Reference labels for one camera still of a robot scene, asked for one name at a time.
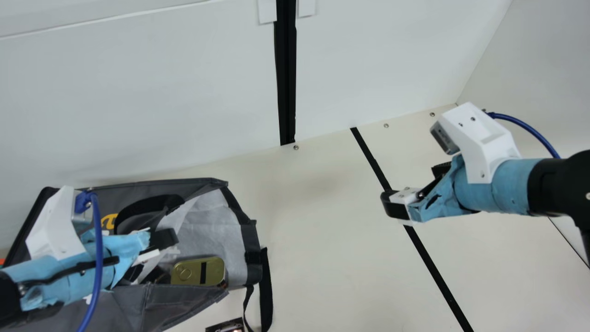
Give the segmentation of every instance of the black stripe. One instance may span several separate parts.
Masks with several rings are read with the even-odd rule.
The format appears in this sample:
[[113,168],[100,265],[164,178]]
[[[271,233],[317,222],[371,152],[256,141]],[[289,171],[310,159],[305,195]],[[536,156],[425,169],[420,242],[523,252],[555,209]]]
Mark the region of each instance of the black stripe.
[[207,281],[207,262],[201,263],[201,285]]
[[[381,167],[379,167],[377,160],[375,160],[373,154],[371,154],[371,151],[369,150],[369,147],[365,143],[363,137],[360,135],[359,130],[357,128],[351,128],[350,131],[352,132],[352,135],[354,135],[356,142],[359,144],[360,149],[365,154],[365,158],[367,159],[367,161],[369,161],[371,168],[373,168],[373,172],[375,172],[375,175],[377,175],[377,179],[381,183],[383,190],[391,190],[389,182],[387,182],[387,179],[385,178],[385,175],[383,174]],[[434,282],[436,282],[438,289],[440,289],[444,299],[447,301],[448,306],[451,308],[451,311],[453,312],[455,318],[459,322],[459,325],[463,328],[463,331],[473,331],[471,325],[469,325],[469,322],[467,321],[467,317],[465,317],[465,315],[461,311],[461,308],[455,301],[455,298],[453,297],[451,290],[448,289],[447,284],[444,282],[443,276],[438,271],[436,265],[434,265],[434,262],[432,261],[432,258],[430,258],[430,255],[428,254],[428,251],[422,244],[422,241],[420,241],[420,238],[418,237],[416,230],[413,227],[409,226],[404,226],[404,228],[408,233],[409,238],[412,240],[412,243],[416,247],[416,250],[420,254],[420,257],[422,257],[422,261],[424,262],[424,265],[426,265],[426,268],[430,272],[430,275],[434,279]]]
[[277,67],[278,126],[281,145],[295,142],[296,0],[277,1],[274,59]]

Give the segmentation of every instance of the white bracket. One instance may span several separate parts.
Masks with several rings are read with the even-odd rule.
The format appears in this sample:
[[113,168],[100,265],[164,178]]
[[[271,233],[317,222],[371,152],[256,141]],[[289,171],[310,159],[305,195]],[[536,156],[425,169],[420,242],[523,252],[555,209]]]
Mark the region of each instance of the white bracket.
[[[395,204],[403,204],[406,208],[406,212],[409,214],[409,209],[408,209],[408,205],[412,204],[412,203],[416,203],[418,201],[418,197],[416,196],[416,194],[422,190],[421,188],[409,188],[406,187],[405,189],[398,191],[397,193],[389,196],[389,201],[391,203],[395,203]],[[406,226],[414,226],[417,222],[411,220],[412,217],[410,217],[410,220],[404,220],[404,219],[398,219],[399,223],[402,225],[406,225]]]
[[315,15],[316,5],[316,0],[299,0],[297,15],[299,17]]
[[31,259],[51,255],[60,261],[86,252],[72,224],[75,200],[74,189],[65,185],[45,202],[25,240]]
[[260,24],[277,21],[277,0],[258,0],[258,21]]
[[510,131],[472,103],[443,113],[431,133],[448,154],[461,151],[468,183],[491,183],[501,163],[522,158]]

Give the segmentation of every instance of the blue tube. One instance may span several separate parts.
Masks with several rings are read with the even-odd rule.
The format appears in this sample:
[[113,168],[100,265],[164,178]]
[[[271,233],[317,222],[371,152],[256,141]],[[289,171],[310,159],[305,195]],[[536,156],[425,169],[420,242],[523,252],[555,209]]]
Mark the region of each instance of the blue tube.
[[92,289],[92,300],[90,305],[86,309],[84,319],[77,330],[77,332],[84,332],[90,320],[96,310],[96,305],[99,302],[99,295],[101,290],[101,284],[103,279],[103,231],[100,224],[100,212],[99,212],[99,198],[96,193],[90,193],[90,201],[92,202],[93,215],[92,219],[94,222],[94,232],[96,233],[96,270],[94,273],[94,287]]
[[551,154],[552,157],[557,158],[557,159],[561,159],[561,157],[559,156],[557,151],[555,151],[553,145],[551,145],[551,143],[549,143],[549,141],[545,137],[543,137],[543,135],[541,135],[540,132],[535,130],[533,127],[528,125],[526,122],[518,120],[517,118],[510,116],[510,115],[506,115],[506,114],[490,112],[490,113],[488,113],[488,115],[492,119],[500,119],[500,120],[506,120],[506,121],[512,122],[513,124],[520,126],[522,129],[530,132],[536,139],[538,139],[541,142],[541,144],[543,144],[545,146],[545,148],[549,151],[549,153]]

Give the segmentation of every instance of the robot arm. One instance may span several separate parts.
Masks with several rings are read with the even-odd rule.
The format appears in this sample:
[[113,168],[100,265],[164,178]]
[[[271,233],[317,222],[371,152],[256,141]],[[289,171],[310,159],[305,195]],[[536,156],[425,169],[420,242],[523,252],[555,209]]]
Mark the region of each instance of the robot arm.
[[384,192],[390,217],[413,224],[479,211],[568,215],[590,252],[590,151],[522,159],[510,132],[471,103],[442,114],[431,134],[447,154],[461,154],[433,167],[435,180],[422,189]]
[[[86,196],[64,186],[49,198],[26,239],[31,260],[0,270],[0,328],[50,317],[93,293],[97,246],[92,218],[84,213],[91,205]],[[102,240],[100,289],[114,287],[131,266],[178,243],[173,229]]]

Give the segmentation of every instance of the screw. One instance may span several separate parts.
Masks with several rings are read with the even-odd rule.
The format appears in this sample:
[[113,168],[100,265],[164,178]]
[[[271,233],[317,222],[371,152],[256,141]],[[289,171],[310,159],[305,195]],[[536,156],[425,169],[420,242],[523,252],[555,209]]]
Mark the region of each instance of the screw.
[[27,294],[27,288],[25,287],[25,285],[23,284],[18,284],[18,292],[21,294],[21,296],[25,296]]

